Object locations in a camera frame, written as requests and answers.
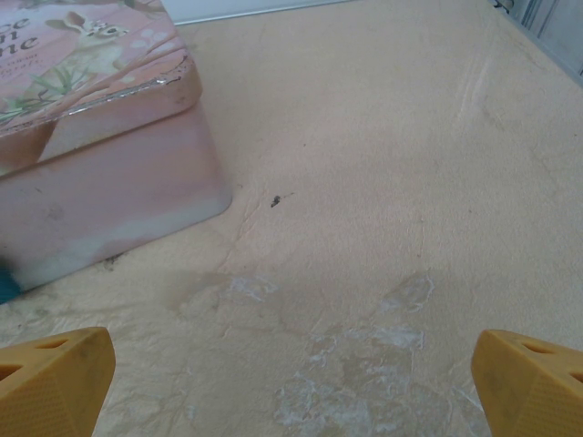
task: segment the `hole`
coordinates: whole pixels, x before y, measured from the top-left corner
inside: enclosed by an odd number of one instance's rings
[[[535,344],[530,344],[530,343],[522,343],[522,345],[523,345],[525,348],[527,348],[527,349],[530,349],[531,351],[533,351],[533,352],[536,352],[536,353],[555,353],[555,352],[553,352],[553,351],[550,351],[550,350],[548,350],[548,349],[541,348],[540,346],[537,346],[537,345],[535,345]]]
[[[66,339],[55,340],[51,341],[50,343],[39,344],[35,347],[35,349],[55,349],[58,348],[61,344],[65,344]]]
[[[6,378],[8,378],[10,375],[12,375],[15,371],[17,371],[18,369],[21,369],[22,366],[16,366],[16,365],[6,365],[6,364],[0,364],[0,381],[5,380]]]
[[[583,383],[583,373],[570,373],[570,375],[575,378],[577,381]]]

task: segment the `beige surface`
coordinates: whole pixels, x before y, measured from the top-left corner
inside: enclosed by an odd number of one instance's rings
[[[482,329],[583,349],[582,90],[487,1],[181,33],[232,206],[0,307],[109,328],[97,436],[483,436]]]

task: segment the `tin box lid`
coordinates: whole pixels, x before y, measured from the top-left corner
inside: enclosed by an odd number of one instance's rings
[[[0,177],[199,100],[160,0],[0,2]]]

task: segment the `yellow plastic piece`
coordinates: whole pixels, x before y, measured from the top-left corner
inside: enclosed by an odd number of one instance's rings
[[[0,436],[90,436],[115,367],[105,328],[0,349]]]
[[[583,436],[583,352],[485,330],[472,375],[493,437]]]

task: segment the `blue object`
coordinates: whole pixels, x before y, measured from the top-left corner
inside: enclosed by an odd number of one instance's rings
[[[8,269],[0,267],[0,305],[19,296],[20,286],[16,283]]]

